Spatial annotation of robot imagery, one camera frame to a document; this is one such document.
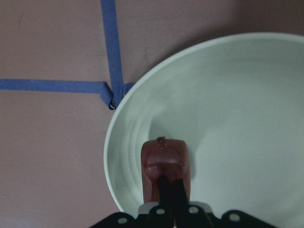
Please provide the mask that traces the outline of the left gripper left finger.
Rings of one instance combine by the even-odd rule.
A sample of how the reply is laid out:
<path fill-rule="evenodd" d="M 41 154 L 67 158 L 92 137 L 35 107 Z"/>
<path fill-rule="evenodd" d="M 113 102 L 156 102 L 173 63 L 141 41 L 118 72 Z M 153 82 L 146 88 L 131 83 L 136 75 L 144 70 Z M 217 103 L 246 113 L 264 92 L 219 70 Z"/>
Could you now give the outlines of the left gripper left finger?
<path fill-rule="evenodd" d="M 157 180 L 158 202 L 140 206 L 137 218 L 116 212 L 92 225 L 93 228 L 172 228 L 173 212 L 170 206 L 171 185 L 165 176 Z"/>

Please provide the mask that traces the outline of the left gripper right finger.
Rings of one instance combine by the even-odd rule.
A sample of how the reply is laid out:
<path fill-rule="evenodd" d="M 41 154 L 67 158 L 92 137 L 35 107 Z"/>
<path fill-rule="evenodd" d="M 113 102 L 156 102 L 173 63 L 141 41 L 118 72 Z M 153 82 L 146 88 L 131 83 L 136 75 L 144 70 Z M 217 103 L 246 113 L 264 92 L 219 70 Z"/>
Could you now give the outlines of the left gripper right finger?
<path fill-rule="evenodd" d="M 273 228 L 274 226 L 240 210 L 229 210 L 220 218 L 208 204 L 190 202 L 183 180 L 174 183 L 174 217 L 179 228 Z"/>

